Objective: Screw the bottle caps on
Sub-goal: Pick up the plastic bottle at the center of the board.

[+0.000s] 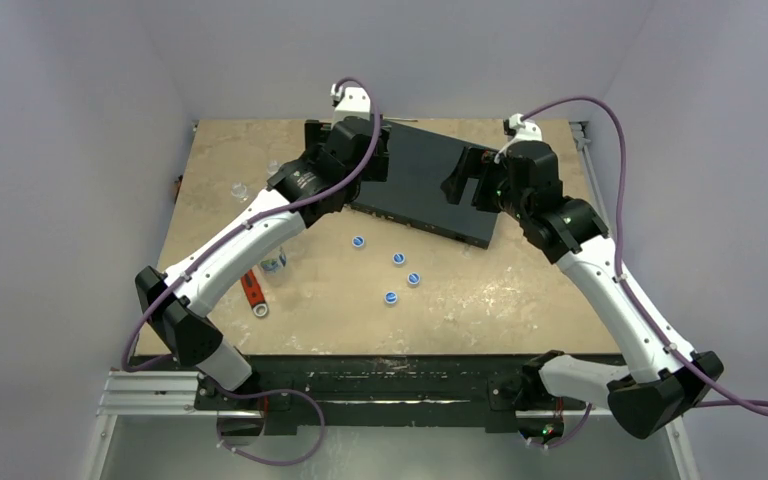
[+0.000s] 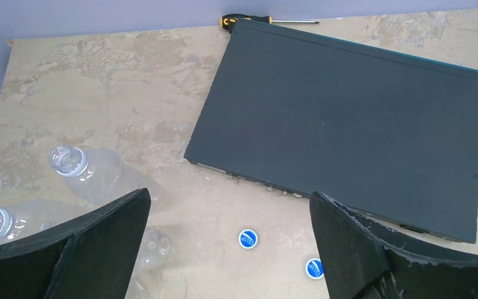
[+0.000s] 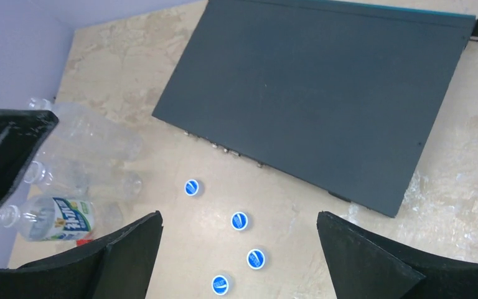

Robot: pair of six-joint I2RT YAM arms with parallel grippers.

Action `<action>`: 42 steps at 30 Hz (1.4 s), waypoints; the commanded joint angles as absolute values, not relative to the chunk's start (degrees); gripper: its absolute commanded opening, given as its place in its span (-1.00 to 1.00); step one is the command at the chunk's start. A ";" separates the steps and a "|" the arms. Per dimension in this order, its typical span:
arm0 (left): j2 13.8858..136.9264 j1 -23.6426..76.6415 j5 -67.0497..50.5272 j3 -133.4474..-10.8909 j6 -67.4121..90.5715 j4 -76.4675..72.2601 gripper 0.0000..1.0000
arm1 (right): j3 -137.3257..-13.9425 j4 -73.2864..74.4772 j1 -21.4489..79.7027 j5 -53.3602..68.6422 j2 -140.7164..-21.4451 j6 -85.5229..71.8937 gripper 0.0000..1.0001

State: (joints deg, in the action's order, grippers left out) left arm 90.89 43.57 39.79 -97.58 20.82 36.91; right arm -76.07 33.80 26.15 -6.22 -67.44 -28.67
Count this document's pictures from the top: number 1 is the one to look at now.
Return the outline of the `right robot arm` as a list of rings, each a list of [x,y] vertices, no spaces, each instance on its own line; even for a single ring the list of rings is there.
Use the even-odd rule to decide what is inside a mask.
[[[612,366],[553,350],[527,362],[518,379],[500,385],[512,404],[544,407],[567,397],[609,410],[630,435],[645,439],[699,405],[709,392],[705,377],[718,379],[724,366],[712,352],[699,352],[658,312],[641,313],[645,295],[616,259],[616,243],[594,208],[567,196],[558,157],[542,141],[524,141],[507,152],[462,150],[441,189],[450,204],[461,201],[468,180],[477,182],[472,206],[505,212],[585,296],[625,361]]]

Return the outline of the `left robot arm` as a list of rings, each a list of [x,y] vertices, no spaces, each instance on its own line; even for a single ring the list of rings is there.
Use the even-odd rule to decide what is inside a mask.
[[[347,117],[283,164],[249,207],[206,244],[165,271],[148,266],[135,278],[142,317],[173,358],[219,384],[232,408],[257,399],[254,369],[209,320],[221,297],[268,253],[352,202],[363,180],[387,177],[381,118]]]

